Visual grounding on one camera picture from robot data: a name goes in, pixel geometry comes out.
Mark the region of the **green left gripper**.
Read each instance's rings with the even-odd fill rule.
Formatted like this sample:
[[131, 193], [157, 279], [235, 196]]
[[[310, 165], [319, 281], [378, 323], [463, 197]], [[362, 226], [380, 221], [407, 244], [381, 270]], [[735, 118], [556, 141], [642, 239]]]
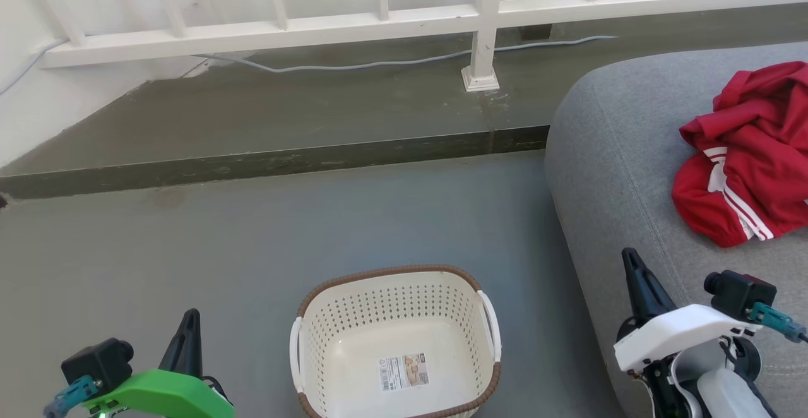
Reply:
[[128, 409], [164, 418], [235, 418], [234, 406], [198, 379], [204, 377], [198, 309], [184, 313], [158, 368], [133, 375], [84, 408], [92, 414]]

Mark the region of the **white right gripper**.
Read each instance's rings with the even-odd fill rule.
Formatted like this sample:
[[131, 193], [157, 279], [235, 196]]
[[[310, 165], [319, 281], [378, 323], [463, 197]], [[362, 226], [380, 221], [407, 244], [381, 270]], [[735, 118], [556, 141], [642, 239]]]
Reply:
[[698, 346], [733, 331], [759, 331], [759, 324], [731, 318], [713, 307], [678, 306], [634, 248], [621, 252], [629, 292], [632, 320], [641, 328], [614, 344], [615, 359], [623, 372], [641, 371], [647, 364]]

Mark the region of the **red garment with white stripes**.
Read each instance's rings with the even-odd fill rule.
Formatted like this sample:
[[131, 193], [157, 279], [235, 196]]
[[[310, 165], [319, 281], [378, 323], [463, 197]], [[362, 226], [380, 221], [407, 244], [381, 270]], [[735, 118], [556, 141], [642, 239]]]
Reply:
[[696, 153], [672, 201], [694, 233], [732, 248], [808, 228], [808, 62], [739, 71], [679, 133]]

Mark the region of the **printed basket sticker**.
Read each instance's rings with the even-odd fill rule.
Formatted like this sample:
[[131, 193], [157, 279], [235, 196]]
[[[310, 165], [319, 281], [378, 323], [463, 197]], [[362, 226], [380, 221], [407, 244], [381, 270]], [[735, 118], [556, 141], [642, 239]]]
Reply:
[[382, 392], [406, 390], [430, 384], [428, 363], [423, 352], [381, 358], [376, 372]]

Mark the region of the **cream laundry basket brown rim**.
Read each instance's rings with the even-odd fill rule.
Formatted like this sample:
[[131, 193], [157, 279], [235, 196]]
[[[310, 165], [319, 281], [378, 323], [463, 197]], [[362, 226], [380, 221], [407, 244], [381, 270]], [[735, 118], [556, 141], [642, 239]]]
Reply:
[[[382, 392], [381, 358], [423, 352], [430, 384]], [[501, 378], [496, 310], [468, 272], [408, 265], [312, 289], [289, 339], [307, 418], [473, 418]]]

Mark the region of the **grey fabric sofa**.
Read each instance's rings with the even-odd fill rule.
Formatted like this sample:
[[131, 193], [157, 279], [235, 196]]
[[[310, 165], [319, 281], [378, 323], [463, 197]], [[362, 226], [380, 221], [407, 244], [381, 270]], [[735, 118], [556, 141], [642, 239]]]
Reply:
[[808, 326], [808, 229], [724, 250], [688, 228], [670, 192], [694, 150], [679, 128], [712, 110], [739, 70], [808, 61], [808, 42], [630, 59], [583, 76], [549, 128], [545, 167], [558, 219], [623, 416], [650, 418], [644, 386], [621, 372], [614, 343], [631, 314], [621, 251], [629, 246], [678, 306], [706, 305], [710, 272], [776, 286], [775, 308]]

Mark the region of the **white metal railing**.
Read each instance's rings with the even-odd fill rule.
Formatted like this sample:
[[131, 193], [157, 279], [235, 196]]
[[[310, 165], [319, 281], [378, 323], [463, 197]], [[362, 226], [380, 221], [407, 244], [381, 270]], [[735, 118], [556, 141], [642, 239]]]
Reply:
[[288, 49], [311, 45], [473, 33], [470, 65], [461, 71], [468, 92], [496, 90], [496, 33], [502, 28], [577, 23], [667, 13], [779, 6], [808, 0], [475, 0], [461, 6], [392, 10], [378, 0], [371, 13], [291, 18], [284, 0], [272, 0], [275, 19], [190, 27], [177, 0], [159, 0], [169, 27], [163, 30], [87, 35], [62, 0], [41, 0], [52, 10], [66, 43], [44, 53], [46, 69]]

